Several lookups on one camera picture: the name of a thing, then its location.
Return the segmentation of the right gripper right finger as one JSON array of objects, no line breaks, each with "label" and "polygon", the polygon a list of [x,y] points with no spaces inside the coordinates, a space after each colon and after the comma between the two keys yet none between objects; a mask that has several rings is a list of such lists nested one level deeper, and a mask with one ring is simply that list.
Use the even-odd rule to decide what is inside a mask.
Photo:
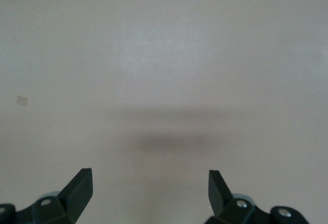
[{"label": "right gripper right finger", "polygon": [[208,197],[214,215],[204,224],[310,224],[293,208],[275,206],[267,213],[250,197],[232,194],[217,170],[209,171]]}]

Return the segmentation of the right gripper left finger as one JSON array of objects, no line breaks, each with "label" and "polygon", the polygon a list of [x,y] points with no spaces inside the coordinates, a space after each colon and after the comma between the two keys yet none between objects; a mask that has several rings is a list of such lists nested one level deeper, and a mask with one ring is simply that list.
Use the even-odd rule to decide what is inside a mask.
[{"label": "right gripper left finger", "polygon": [[0,224],[76,224],[92,197],[92,169],[81,169],[56,195],[47,195],[17,211],[0,204]]}]

